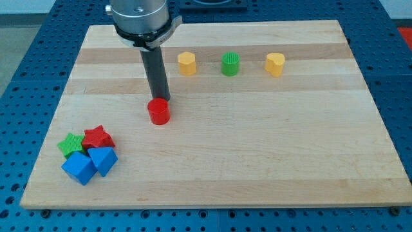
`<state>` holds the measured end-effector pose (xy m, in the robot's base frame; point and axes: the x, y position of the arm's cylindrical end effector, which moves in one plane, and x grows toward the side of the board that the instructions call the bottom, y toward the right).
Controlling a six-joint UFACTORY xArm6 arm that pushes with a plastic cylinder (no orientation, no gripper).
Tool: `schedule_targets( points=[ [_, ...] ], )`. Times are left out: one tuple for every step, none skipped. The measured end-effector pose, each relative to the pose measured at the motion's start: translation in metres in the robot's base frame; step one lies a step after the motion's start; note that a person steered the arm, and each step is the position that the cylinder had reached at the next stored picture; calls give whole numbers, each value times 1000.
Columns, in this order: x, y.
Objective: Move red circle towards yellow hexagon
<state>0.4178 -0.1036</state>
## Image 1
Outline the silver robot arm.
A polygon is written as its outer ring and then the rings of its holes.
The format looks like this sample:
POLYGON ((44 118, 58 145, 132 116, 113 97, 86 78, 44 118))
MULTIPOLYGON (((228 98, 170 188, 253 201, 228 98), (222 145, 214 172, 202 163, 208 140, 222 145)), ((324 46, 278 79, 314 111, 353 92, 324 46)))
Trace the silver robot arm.
POLYGON ((110 0, 105 10, 120 40, 145 52, 160 47, 183 23, 182 16, 169 13, 167 0, 110 0))

